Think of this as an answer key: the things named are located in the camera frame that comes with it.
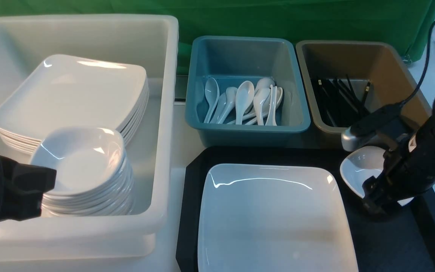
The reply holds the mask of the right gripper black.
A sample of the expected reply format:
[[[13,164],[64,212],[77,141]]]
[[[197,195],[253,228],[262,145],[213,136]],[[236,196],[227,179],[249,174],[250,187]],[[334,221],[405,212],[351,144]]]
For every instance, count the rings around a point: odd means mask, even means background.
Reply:
[[[382,153],[380,174],[367,178],[361,186],[361,204],[373,217],[395,215],[402,208],[401,200],[429,189],[429,128],[425,124],[413,133],[401,116],[402,108],[402,104],[380,107],[341,134],[342,147],[350,152],[366,147],[374,137],[388,146]]]

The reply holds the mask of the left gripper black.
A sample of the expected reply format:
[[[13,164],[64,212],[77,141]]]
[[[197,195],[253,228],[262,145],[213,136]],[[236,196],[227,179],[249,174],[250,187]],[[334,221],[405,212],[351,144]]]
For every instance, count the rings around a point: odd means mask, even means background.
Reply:
[[[0,156],[0,160],[4,177],[0,221],[40,217],[43,195],[54,189],[57,171],[4,156]]]

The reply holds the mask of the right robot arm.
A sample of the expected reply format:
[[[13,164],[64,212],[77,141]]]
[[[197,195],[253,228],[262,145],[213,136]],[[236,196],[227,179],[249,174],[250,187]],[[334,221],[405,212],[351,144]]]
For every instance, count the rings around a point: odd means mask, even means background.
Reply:
[[[435,185],[435,99],[430,117],[412,131],[401,116],[403,103],[388,104],[370,113],[342,133],[342,147],[354,151],[380,138],[388,149],[378,177],[362,185],[361,203],[369,215],[395,215],[399,201],[415,198]]]

